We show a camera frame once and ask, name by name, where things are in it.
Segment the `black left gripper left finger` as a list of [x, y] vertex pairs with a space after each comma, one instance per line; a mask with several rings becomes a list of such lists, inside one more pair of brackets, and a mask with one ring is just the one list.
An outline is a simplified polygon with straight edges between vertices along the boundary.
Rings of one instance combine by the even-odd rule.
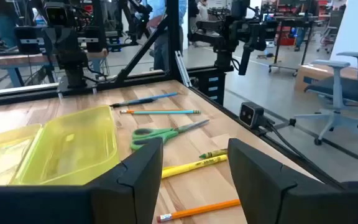
[[157, 138], [85, 185], [0, 186], [0, 224], [151, 224], [162, 162]]

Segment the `yellow-green Crayola crayon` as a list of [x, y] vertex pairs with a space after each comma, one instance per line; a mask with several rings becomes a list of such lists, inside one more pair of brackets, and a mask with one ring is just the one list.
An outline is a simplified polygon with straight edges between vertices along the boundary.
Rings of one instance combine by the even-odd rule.
[[200, 155], [199, 158], [200, 159], [209, 159], [209, 158], [224, 155], [224, 154], [227, 154], [227, 149], [220, 149], [220, 150], [215, 150], [215, 151], [211, 151], [211, 152], [206, 152], [206, 153]]

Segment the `yellow highlighter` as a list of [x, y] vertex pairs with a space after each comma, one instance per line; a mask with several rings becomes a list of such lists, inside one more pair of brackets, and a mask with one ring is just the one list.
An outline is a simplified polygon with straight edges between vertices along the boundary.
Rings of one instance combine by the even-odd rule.
[[165, 179], [167, 177], [172, 177], [174, 175], [178, 175], [178, 174], [182, 174], [185, 172], [189, 172], [191, 170], [195, 170], [195, 169], [199, 169], [202, 167], [206, 167], [206, 166], [210, 166], [212, 164], [217, 164], [219, 162], [223, 162], [227, 160], [227, 155], [221, 155], [221, 156], [216, 156], [216, 157], [212, 157], [209, 159], [204, 159], [198, 162], [193, 162], [190, 164], [184, 164], [181, 166], [175, 166], [175, 167], [166, 167], [163, 168], [162, 171], [162, 178]]

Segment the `green handled scissors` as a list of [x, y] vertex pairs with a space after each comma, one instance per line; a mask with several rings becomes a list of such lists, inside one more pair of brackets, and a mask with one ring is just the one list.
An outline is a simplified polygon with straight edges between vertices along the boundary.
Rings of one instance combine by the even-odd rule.
[[180, 133], [184, 133], [192, 128], [206, 124], [209, 120], [199, 121], [192, 124], [180, 126], [178, 128], [163, 128], [163, 129], [149, 129], [141, 128], [136, 129], [132, 133], [131, 149], [136, 151], [143, 145], [147, 144], [151, 139], [162, 138], [165, 144], [169, 139], [176, 137]]

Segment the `orange pencil pink eraser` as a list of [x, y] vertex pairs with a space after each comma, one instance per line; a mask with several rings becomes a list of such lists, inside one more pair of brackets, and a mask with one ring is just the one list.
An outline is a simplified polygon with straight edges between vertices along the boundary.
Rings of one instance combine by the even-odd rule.
[[186, 217], [190, 217], [190, 216], [193, 216], [193, 215], [212, 212], [212, 211], [215, 211], [215, 210], [222, 210], [222, 209], [225, 209], [225, 208], [235, 207], [235, 206], [239, 206], [240, 204], [241, 204], [240, 200], [235, 199], [235, 200], [215, 203], [215, 204], [211, 204], [211, 205], [205, 205], [205, 206], [202, 206], [202, 207], [191, 208], [191, 209], [182, 210], [182, 211], [179, 211], [179, 212], [167, 213], [167, 214], [159, 215], [159, 216], [156, 216], [156, 221], [158, 223], [167, 222], [167, 221], [170, 221], [170, 220], [176, 220], [176, 219], [179, 219], [179, 218], [186, 218]]

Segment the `thin orange pencil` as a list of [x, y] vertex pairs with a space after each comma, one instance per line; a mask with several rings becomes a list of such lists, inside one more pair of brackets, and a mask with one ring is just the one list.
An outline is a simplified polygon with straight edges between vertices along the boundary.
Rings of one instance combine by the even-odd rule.
[[120, 110], [121, 114], [173, 114], [180, 110]]

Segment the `yellow transparent plastic supply box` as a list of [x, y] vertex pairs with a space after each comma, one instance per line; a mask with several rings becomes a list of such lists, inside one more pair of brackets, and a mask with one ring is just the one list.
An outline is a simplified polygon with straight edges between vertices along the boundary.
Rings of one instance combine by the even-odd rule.
[[109, 106], [0, 133], [0, 185], [84, 185], [120, 161]]

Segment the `teal pencil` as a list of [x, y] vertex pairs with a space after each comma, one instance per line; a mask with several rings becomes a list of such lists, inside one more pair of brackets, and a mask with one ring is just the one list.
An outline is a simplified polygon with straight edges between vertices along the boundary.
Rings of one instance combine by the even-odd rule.
[[201, 114], [200, 110], [127, 110], [129, 114]]

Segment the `black pen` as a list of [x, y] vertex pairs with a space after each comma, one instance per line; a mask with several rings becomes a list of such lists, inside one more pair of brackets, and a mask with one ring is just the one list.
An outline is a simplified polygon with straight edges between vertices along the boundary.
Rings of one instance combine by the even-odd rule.
[[152, 103], [154, 101], [155, 101], [155, 99], [151, 99], [151, 98], [139, 99], [139, 100], [131, 100], [131, 101], [125, 101], [125, 102], [122, 102], [122, 103], [111, 104], [110, 107], [119, 108], [119, 107], [124, 107], [124, 106], [132, 106], [132, 105], [140, 105], [140, 104], [144, 104], [144, 103]]

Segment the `grey metal pen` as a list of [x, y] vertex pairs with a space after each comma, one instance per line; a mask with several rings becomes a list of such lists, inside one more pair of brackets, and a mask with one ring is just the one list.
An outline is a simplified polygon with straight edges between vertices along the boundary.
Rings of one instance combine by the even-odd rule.
[[138, 100], [131, 100], [131, 101], [127, 101], [126, 103], [138, 103], [138, 102], [149, 101], [149, 100], [157, 100], [157, 99], [160, 99], [160, 98], [166, 98], [166, 97], [169, 97], [169, 96], [175, 96], [177, 94], [178, 94], [177, 92], [166, 93], [166, 94], [163, 94], [163, 95], [150, 96], [150, 97], [141, 98], [141, 99], [138, 99]]

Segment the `wooden workbench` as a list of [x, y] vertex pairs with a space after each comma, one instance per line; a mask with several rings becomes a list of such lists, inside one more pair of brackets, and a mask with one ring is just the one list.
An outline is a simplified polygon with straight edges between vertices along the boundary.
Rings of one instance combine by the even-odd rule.
[[[47, 78], [49, 83], [55, 83], [56, 78], [52, 74], [52, 67], [49, 59], [54, 65], [57, 65], [55, 56], [47, 57], [43, 54], [0, 56], [0, 69], [8, 72], [13, 87], [38, 85], [39, 83], [42, 83], [45, 78]], [[30, 77], [28, 77], [27, 80], [22, 77], [19, 68], [33, 68], [36, 66], [43, 68], [45, 70], [45, 75], [34, 75], [33, 72], [31, 72]]]

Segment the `grey white office chair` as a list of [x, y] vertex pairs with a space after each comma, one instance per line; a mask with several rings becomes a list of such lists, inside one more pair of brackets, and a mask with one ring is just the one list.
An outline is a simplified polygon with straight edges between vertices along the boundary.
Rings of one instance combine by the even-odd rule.
[[[358, 52], [340, 52], [339, 56], [354, 57], [357, 59]], [[341, 76], [341, 70], [350, 66], [349, 62], [334, 60], [315, 60], [315, 65], [325, 65], [333, 69], [333, 76], [324, 78], [305, 88], [306, 92], [313, 92], [319, 96], [325, 97], [332, 101], [332, 107], [321, 109], [314, 114], [298, 114], [291, 120], [290, 124], [295, 125], [297, 119], [323, 119], [327, 123], [319, 136], [314, 139], [314, 143], [319, 146], [322, 144], [324, 135], [327, 132], [334, 131], [338, 126], [345, 126], [353, 133], [358, 135], [358, 119], [343, 116], [341, 111], [346, 107], [346, 102], [358, 103], [358, 69], [357, 78], [350, 79]]]

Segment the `black wheeled cart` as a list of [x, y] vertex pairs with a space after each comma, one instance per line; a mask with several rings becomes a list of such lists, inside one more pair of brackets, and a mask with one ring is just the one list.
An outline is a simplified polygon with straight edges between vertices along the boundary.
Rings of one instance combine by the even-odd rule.
[[[280, 28], [278, 30], [278, 39], [276, 41], [276, 50], [275, 50], [275, 55], [274, 55], [274, 61], [273, 61], [273, 63], [268, 65], [269, 73], [272, 72], [273, 68], [277, 68], [277, 70], [284, 68], [284, 69], [288, 69], [288, 70], [293, 70], [293, 73], [292, 73], [293, 77], [296, 77], [298, 75], [299, 67], [301, 65], [303, 65], [305, 62], [306, 53], [308, 51], [309, 43], [311, 40], [311, 35], [313, 33], [313, 25], [317, 19], [318, 19], [318, 16], [310, 16], [309, 14], [308, 15], [305, 14], [303, 17], [301, 17], [301, 16], [298, 16], [298, 17], [283, 17], [283, 16], [278, 17], [277, 16], [276, 17], [276, 20], [278, 21]], [[308, 28], [308, 30], [309, 30], [309, 33], [308, 33], [307, 39], [306, 39], [305, 49], [303, 51], [303, 55], [302, 55], [302, 59], [301, 59], [301, 63], [297, 67], [291, 67], [289, 65], [284, 65], [284, 64], [278, 62], [278, 53], [279, 53], [280, 46], [281, 46], [281, 39], [283, 36], [283, 28], [284, 27]]]

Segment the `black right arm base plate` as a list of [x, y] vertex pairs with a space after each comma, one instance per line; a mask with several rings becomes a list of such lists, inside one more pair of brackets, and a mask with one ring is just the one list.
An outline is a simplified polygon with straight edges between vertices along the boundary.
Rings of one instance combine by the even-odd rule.
[[92, 82], [91, 80], [85, 80], [85, 86], [70, 88], [68, 84], [68, 78], [67, 76], [64, 76], [58, 84], [57, 93], [61, 93], [63, 96], [84, 95], [93, 92], [96, 93], [96, 87], [97, 84], [95, 82]]

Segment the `white aluminium bracket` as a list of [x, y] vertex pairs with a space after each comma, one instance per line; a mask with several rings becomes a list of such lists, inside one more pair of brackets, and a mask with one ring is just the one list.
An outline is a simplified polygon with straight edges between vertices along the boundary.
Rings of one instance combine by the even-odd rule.
[[191, 87], [192, 86], [191, 80], [188, 75], [187, 69], [185, 67], [185, 63], [183, 61], [183, 56], [179, 50], [175, 51], [175, 60], [177, 62], [177, 66], [178, 66], [183, 84], [186, 87]]

